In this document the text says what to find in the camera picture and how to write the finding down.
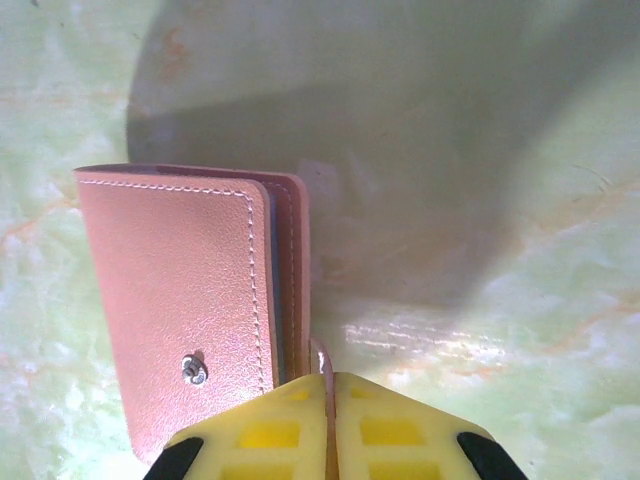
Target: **orange marble vein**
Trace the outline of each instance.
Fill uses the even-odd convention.
[[[77,208],[78,203],[75,200],[71,200],[69,198],[62,198],[61,200],[53,201],[44,206],[42,212],[35,218],[31,220],[27,220],[26,222],[19,223],[10,227],[2,236],[0,236],[0,245],[2,249],[5,250],[6,242],[11,237],[18,237],[22,240],[29,237],[32,233],[38,222],[40,222],[47,215],[52,213],[55,210],[60,208]]]
[[[487,380],[488,378],[493,377],[500,372],[503,372],[504,370],[506,370],[506,368],[507,367],[504,365],[482,366],[471,370],[452,370],[451,373],[459,375],[461,377],[473,377],[477,375],[484,380]]]
[[[169,58],[168,63],[166,63],[160,71],[160,78],[162,80],[175,78],[176,75],[182,73],[187,67],[186,60],[190,56],[190,53],[184,44],[176,38],[180,31],[178,27],[172,28],[162,40],[164,53]]]
[[[640,180],[636,177],[628,182],[611,186],[604,193],[575,197],[553,208],[545,220],[534,220],[545,236],[556,234],[584,221],[592,222],[619,208],[625,196],[640,189]]]
[[[619,303],[610,308],[607,308],[601,312],[595,313],[588,317],[584,322],[580,323],[575,329],[573,329],[569,335],[553,345],[545,348],[544,353],[549,355],[558,355],[560,353],[566,353],[571,349],[573,343],[579,338],[584,337],[591,327],[604,320],[614,320],[615,314],[635,314],[640,311],[638,308],[638,292],[625,291],[618,296]]]

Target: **table surface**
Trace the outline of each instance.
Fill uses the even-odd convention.
[[[288,171],[336,367],[640,472],[640,3],[0,6],[0,470],[141,478],[71,169]]]

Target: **card holder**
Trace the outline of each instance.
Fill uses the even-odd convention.
[[[75,175],[141,460],[309,373],[309,207],[297,177],[127,164]]]

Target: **pink leather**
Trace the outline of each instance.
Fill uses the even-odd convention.
[[[176,431],[271,390],[278,368],[287,368],[274,348],[266,188],[280,192],[278,219],[288,227],[278,228],[281,276],[289,279],[282,288],[292,299],[285,363],[293,362],[292,377],[309,371],[306,195],[294,177],[265,174],[270,187],[246,178],[253,175],[76,170],[129,434],[145,462]],[[280,230],[289,232],[286,245]],[[202,386],[181,376],[182,357],[196,352],[209,373]]]

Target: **wallet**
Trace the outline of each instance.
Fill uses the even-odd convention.
[[[138,458],[310,373],[299,178],[128,164],[75,176]]]

